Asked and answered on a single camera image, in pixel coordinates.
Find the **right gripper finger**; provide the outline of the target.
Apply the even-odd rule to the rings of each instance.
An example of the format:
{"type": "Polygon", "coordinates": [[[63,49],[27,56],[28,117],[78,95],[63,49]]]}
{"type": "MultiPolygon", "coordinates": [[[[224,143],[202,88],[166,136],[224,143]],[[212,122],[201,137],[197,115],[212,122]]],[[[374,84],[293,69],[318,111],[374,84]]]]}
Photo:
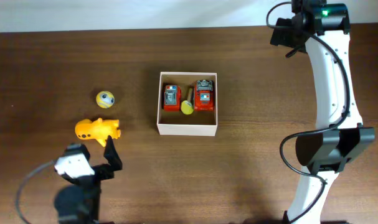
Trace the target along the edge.
{"type": "Polygon", "coordinates": [[[286,58],[290,58],[290,57],[292,57],[292,56],[294,56],[296,53],[298,53],[298,52],[300,52],[300,53],[304,53],[304,54],[307,54],[307,51],[306,51],[306,47],[305,47],[305,45],[299,45],[299,46],[297,46],[297,47],[294,47],[291,51],[289,51],[286,55],[285,55],[285,57],[286,58]]]}
{"type": "Polygon", "coordinates": [[[291,19],[278,18],[276,26],[289,27],[289,29],[274,29],[270,39],[271,45],[282,45],[293,49],[303,46],[309,39],[302,32],[293,30],[291,19]]]}

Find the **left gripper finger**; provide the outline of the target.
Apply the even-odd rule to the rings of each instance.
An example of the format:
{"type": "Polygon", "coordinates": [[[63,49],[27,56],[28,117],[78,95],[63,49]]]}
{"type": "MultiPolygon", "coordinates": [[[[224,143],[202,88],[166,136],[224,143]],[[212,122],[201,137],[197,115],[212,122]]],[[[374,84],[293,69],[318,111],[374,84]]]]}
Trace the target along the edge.
{"type": "Polygon", "coordinates": [[[123,169],[123,163],[115,149],[115,145],[111,136],[108,136],[106,140],[103,157],[108,161],[108,164],[114,171],[123,169]]]}
{"type": "Polygon", "coordinates": [[[71,144],[64,151],[63,158],[70,161],[89,161],[90,153],[84,144],[71,144]]]}

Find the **orange toy dog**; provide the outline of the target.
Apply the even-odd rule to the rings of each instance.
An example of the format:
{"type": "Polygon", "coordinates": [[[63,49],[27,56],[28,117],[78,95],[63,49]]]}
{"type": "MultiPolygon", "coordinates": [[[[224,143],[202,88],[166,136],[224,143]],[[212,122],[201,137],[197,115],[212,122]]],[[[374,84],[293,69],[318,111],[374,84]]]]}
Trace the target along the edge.
{"type": "Polygon", "coordinates": [[[102,147],[105,147],[109,136],[112,139],[118,139],[121,136],[119,126],[118,119],[98,118],[94,121],[84,119],[75,125],[75,134],[81,140],[94,139],[102,147]]]}

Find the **red toy police car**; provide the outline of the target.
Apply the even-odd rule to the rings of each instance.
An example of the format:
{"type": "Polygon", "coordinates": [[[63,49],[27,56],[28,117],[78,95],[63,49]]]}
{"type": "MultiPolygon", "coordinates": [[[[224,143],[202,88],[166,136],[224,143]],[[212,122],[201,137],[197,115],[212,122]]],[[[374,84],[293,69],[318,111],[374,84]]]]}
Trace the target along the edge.
{"type": "Polygon", "coordinates": [[[166,85],[164,89],[163,109],[166,111],[179,111],[181,101],[181,88],[179,85],[166,85]]]}

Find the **yellow wooden rattle drum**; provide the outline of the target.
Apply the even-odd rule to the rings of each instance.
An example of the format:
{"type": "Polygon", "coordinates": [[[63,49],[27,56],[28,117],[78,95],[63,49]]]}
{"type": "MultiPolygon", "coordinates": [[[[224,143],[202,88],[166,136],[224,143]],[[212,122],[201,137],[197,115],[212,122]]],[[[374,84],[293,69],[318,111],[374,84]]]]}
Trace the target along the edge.
{"type": "Polygon", "coordinates": [[[187,99],[181,103],[181,112],[185,115],[190,115],[194,112],[194,106],[192,104],[193,89],[190,88],[187,94],[187,99]]]}

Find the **red toy fire truck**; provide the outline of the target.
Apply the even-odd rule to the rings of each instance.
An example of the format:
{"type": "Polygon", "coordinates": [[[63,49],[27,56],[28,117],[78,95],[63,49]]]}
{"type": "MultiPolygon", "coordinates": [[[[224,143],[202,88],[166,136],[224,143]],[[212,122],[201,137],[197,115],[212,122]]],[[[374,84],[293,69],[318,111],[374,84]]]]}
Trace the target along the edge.
{"type": "Polygon", "coordinates": [[[194,90],[194,110],[214,111],[214,82],[212,80],[198,80],[194,90]]]}

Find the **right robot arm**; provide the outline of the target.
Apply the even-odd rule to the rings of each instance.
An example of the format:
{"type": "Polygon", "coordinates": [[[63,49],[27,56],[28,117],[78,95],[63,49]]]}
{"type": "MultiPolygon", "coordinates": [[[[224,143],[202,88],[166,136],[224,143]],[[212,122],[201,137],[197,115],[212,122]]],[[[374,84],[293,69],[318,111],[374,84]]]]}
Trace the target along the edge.
{"type": "Polygon", "coordinates": [[[348,163],[375,140],[363,125],[354,97],[349,65],[351,25],[343,3],[290,0],[294,16],[279,18],[270,43],[309,56],[316,92],[312,131],[285,137],[279,146],[284,164],[300,175],[295,197],[283,223],[320,223],[329,189],[348,163]]]}

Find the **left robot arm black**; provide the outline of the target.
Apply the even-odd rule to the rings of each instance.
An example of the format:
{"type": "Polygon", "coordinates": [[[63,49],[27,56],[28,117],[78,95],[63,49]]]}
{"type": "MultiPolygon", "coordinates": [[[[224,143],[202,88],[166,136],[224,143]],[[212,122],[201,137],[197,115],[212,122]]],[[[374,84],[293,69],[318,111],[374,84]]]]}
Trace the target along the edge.
{"type": "Polygon", "coordinates": [[[69,145],[55,162],[54,169],[70,185],[54,199],[59,223],[93,224],[100,222],[101,183],[113,179],[123,169],[112,137],[106,139],[103,157],[106,164],[91,166],[90,153],[83,144],[69,145]]]}

